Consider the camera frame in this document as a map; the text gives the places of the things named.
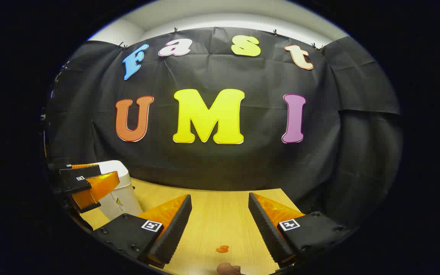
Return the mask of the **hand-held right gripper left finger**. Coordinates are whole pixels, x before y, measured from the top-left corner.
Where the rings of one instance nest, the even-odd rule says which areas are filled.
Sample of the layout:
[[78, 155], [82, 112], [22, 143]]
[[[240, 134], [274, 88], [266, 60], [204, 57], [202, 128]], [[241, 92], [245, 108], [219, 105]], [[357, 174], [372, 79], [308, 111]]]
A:
[[185, 194], [138, 216], [122, 214], [93, 235], [125, 257], [162, 269], [178, 247], [191, 210], [191, 195]]

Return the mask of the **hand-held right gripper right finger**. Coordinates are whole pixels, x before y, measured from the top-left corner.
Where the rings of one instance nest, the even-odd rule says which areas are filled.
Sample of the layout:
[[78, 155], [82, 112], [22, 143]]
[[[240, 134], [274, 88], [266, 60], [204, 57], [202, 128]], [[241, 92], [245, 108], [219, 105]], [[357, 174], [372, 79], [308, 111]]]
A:
[[250, 192], [248, 208], [267, 249], [280, 268], [320, 257], [345, 240], [353, 228], [321, 211], [309, 214]]

